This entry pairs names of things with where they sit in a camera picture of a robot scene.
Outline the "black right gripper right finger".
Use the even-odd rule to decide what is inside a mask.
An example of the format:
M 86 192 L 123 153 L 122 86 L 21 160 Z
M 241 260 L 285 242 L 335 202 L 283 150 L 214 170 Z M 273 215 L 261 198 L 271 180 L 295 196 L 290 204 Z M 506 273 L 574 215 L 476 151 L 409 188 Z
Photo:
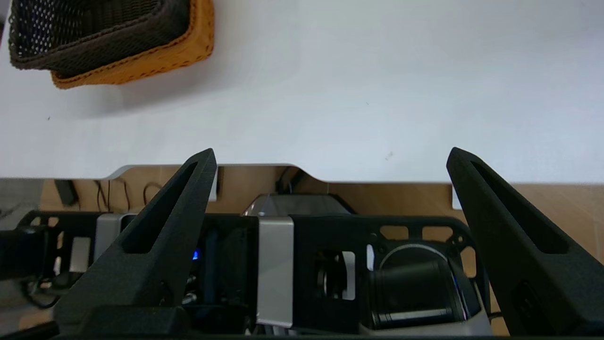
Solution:
M 447 172 L 513 337 L 602 337 L 604 268 L 476 155 Z

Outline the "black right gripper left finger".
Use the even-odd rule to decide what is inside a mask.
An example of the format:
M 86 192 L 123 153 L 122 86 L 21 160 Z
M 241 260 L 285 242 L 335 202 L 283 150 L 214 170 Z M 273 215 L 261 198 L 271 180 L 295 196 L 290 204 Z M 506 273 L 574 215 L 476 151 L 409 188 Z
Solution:
M 178 337 L 181 304 L 217 171 L 213 149 L 190 157 L 54 310 L 62 337 Z

